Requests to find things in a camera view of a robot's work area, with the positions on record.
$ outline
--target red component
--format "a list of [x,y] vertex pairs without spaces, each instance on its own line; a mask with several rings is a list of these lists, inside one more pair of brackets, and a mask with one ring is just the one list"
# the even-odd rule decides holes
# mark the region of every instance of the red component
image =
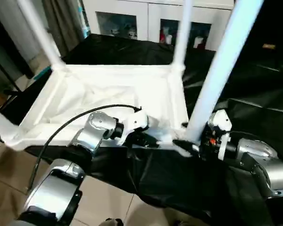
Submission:
[[212,145],[216,146],[216,139],[210,138],[209,142],[210,142]]

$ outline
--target white frame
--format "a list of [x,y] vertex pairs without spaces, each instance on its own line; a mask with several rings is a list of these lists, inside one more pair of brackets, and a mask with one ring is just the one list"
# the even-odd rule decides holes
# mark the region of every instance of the white frame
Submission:
[[[149,4],[149,41],[159,42],[160,20],[178,20],[183,15],[182,6]],[[206,49],[217,51],[231,10],[193,7],[191,22],[212,24],[206,43]]]
[[96,12],[136,16],[137,40],[148,40],[148,4],[117,0],[83,0],[91,33],[101,34]]
[[[164,4],[164,5],[177,5],[183,6],[184,0],[126,0],[146,2],[150,4]],[[193,1],[195,7],[205,8],[221,8],[232,10],[234,8],[234,0],[195,0]]]

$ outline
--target white metal pole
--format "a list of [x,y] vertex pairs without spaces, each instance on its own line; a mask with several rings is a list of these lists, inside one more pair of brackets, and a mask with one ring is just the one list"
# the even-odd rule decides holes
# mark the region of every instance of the white metal pole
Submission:
[[173,64],[184,65],[185,53],[190,36],[191,29],[191,14],[192,14],[193,0],[184,0],[183,2],[183,18],[179,23],[179,30],[177,32],[177,39],[175,45],[175,53]]
[[64,62],[55,52],[49,35],[47,34],[40,17],[36,9],[34,8],[31,0],[18,0],[19,7],[21,8],[26,20],[28,21],[31,29],[33,30],[35,37],[38,39],[41,44],[45,54],[47,55],[53,69],[55,67],[63,67]]
[[185,139],[199,143],[264,0],[237,0],[190,118]]
[[0,137],[4,142],[12,140],[19,131],[18,126],[11,123],[0,113]]

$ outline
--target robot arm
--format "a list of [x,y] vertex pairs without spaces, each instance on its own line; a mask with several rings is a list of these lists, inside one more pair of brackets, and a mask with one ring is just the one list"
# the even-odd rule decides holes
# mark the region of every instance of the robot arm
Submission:
[[200,146],[181,140],[173,142],[204,160],[219,159],[251,172],[265,199],[282,197],[283,161],[277,152],[260,140],[241,138],[237,144],[231,143],[231,128],[225,110],[219,110],[211,115]]
[[[115,139],[117,145],[132,144],[158,147],[157,140],[145,133],[149,118],[143,110],[129,116],[122,123],[104,112],[91,113],[84,128],[69,145],[81,146],[96,154],[103,139]],[[71,160],[56,159],[38,184],[30,192],[18,220],[10,226],[67,226],[71,223],[82,197],[79,187],[85,172]]]

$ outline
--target black cable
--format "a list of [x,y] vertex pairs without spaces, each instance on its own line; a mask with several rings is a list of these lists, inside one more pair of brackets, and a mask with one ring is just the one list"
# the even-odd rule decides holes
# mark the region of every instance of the black cable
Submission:
[[46,141],[46,143],[44,144],[43,148],[41,149],[39,155],[38,155],[38,158],[36,160],[36,163],[34,165],[34,168],[33,168],[33,172],[31,174],[31,177],[29,179],[29,184],[28,184],[28,191],[30,191],[33,187],[33,182],[34,182],[34,179],[36,177],[36,174],[37,174],[37,171],[38,171],[38,167],[40,165],[40,161],[42,159],[42,155],[44,154],[47,146],[49,145],[49,143],[52,141],[52,139],[63,129],[65,128],[67,125],[69,125],[70,123],[72,123],[74,120],[86,115],[86,114],[89,114],[91,112],[95,112],[95,111],[98,111],[98,110],[102,110],[102,109],[105,109],[105,108],[110,108],[110,107],[128,107],[128,108],[132,108],[134,109],[134,111],[139,111],[140,108],[138,107],[134,107],[134,106],[131,106],[131,105],[105,105],[105,106],[102,106],[102,107],[97,107],[97,108],[93,108],[91,110],[88,110],[86,112],[83,112],[83,113],[80,113],[78,114],[77,116],[71,118],[70,120],[68,120],[67,122],[65,122],[60,128],[57,129],[57,131],[55,131],[51,137]]
[[226,133],[241,133],[241,134],[244,134],[244,135],[256,137],[257,139],[261,140],[261,137],[260,137],[260,136],[255,135],[255,134],[253,134],[253,133],[244,132],[244,131],[231,130],[231,131],[227,131]]

